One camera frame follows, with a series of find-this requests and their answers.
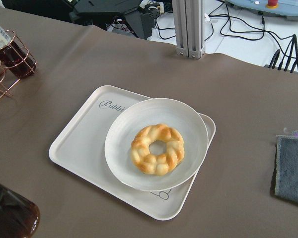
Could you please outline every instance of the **bread ring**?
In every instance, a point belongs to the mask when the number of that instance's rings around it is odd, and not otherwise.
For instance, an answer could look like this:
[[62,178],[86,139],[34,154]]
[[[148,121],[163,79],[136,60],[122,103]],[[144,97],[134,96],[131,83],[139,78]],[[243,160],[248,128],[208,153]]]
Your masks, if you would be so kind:
[[[160,140],[166,143],[166,152],[152,155],[150,144]],[[131,143],[131,159],[145,174],[165,175],[174,170],[184,157],[184,142],[181,134],[166,124],[149,125],[141,129]]]

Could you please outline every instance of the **aluminum extrusion post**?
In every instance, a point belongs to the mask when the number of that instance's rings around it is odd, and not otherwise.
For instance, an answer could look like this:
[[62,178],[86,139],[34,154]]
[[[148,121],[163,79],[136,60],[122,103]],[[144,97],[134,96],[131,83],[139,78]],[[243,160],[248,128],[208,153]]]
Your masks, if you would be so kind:
[[205,52],[203,0],[172,0],[177,53],[199,59]]

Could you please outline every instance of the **brown tablecloth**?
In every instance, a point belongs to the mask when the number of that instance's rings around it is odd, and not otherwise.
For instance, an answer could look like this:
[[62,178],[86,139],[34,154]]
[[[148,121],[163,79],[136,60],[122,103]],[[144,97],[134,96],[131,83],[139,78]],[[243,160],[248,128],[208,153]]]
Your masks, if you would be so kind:
[[[297,237],[298,205],[272,195],[276,135],[298,129],[298,76],[221,54],[0,8],[38,61],[0,101],[0,182],[35,202],[34,237]],[[157,221],[54,164],[51,143],[102,85],[182,101],[217,132],[187,200]]]

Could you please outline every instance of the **rectangular tray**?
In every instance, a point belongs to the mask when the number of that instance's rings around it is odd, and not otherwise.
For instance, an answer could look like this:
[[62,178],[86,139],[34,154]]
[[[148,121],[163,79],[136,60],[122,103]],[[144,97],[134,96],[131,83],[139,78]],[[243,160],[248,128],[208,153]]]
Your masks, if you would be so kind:
[[[52,143],[49,156],[54,163],[145,214],[157,220],[169,220],[180,212],[196,173],[175,188],[143,192],[117,180],[105,159],[105,139],[113,121],[126,108],[146,99],[149,97],[114,86],[97,88]],[[210,117],[199,115],[206,124],[210,145],[215,124]]]

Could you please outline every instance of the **gray towel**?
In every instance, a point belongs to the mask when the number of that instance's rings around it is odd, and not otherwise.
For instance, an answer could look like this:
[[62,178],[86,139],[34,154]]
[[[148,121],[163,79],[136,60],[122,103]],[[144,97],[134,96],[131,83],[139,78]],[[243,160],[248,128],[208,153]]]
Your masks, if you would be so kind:
[[298,131],[278,136],[275,195],[298,203]]

